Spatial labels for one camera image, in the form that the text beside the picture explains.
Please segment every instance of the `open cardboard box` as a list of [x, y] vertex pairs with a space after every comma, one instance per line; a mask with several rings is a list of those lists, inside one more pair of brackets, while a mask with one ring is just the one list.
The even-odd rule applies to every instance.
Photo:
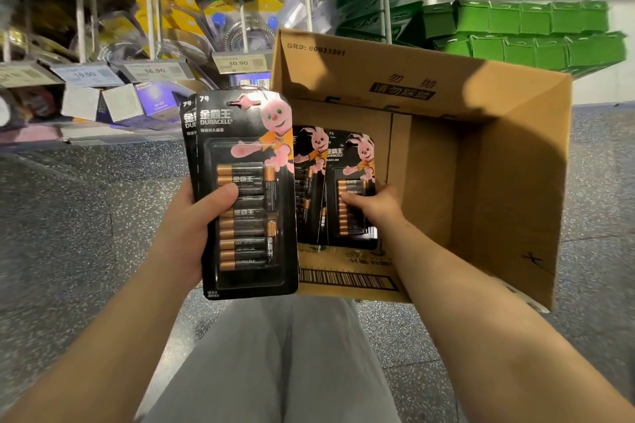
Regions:
[[[552, 308], [572, 78], [530, 67], [282, 30], [272, 90], [293, 123], [369, 134], [406, 218]], [[382, 250], [300, 245], [300, 292], [409, 301]]]

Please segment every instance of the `30.90 price tag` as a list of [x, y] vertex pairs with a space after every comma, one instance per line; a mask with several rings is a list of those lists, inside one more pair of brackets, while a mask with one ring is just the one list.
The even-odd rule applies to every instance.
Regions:
[[267, 59], [264, 54], [224, 56], [222, 52], [215, 52], [213, 58], [218, 72], [221, 74], [249, 74], [268, 71]]
[[105, 62], [58, 64], [51, 66], [51, 70], [76, 87], [113, 87], [124, 84]]
[[193, 79], [191, 71], [183, 70], [185, 61], [155, 60], [153, 62], [129, 62], [125, 65], [134, 82]]
[[7, 62], [0, 64], [0, 87], [29, 87], [31, 85], [61, 84], [63, 81], [36, 62]]

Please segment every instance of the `left hand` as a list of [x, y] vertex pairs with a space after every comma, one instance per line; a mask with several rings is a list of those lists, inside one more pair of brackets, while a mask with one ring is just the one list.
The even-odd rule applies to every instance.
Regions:
[[207, 242], [207, 225], [232, 207], [238, 187], [227, 184], [194, 202], [192, 182], [187, 177], [168, 206], [148, 251], [146, 264], [158, 267], [163, 275], [186, 285], [200, 283], [201, 256]]

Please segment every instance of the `gray terrazzo floor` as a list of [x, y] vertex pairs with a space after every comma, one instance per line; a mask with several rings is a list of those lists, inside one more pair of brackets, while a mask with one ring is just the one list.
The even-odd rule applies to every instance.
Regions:
[[[180, 141], [0, 153], [0, 414], [139, 265], [186, 173]], [[635, 402], [635, 110], [574, 109], [561, 237], [546, 318]], [[140, 413], [225, 306], [188, 296]], [[402, 419], [458, 421], [414, 308], [358, 306]]]

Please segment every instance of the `leg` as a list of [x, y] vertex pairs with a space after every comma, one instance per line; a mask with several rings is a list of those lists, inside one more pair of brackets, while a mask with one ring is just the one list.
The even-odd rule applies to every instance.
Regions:
[[144, 423], [279, 423], [290, 337], [288, 297], [233, 301], [199, 341]]
[[397, 423], [393, 395], [353, 300], [298, 296], [285, 423]]

